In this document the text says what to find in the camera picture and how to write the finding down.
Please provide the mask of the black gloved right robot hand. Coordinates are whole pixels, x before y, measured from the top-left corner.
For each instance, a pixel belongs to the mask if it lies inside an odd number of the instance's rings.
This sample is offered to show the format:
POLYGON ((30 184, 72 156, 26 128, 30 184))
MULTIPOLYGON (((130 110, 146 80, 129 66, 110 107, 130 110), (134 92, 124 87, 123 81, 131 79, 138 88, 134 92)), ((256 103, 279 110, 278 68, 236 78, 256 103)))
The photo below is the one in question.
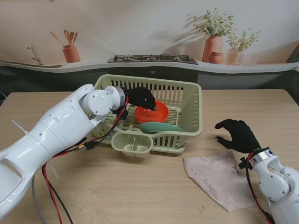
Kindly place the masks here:
POLYGON ((224 128, 231 135, 231 140, 216 136, 217 142, 226 149, 235 150, 243 154, 250 154, 261 149, 259 142, 250 127, 242 120, 226 119, 215 125, 215 129, 224 128))

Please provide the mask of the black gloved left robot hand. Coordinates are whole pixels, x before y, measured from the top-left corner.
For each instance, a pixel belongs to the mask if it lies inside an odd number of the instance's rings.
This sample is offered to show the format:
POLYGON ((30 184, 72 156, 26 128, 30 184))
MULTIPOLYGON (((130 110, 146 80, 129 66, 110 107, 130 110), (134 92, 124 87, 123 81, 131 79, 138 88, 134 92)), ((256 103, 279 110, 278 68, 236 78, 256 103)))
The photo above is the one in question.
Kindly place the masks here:
POLYGON ((145 109, 154 111, 156 101, 151 91, 145 87, 136 87, 124 91, 128 102, 134 106, 139 106, 145 109))

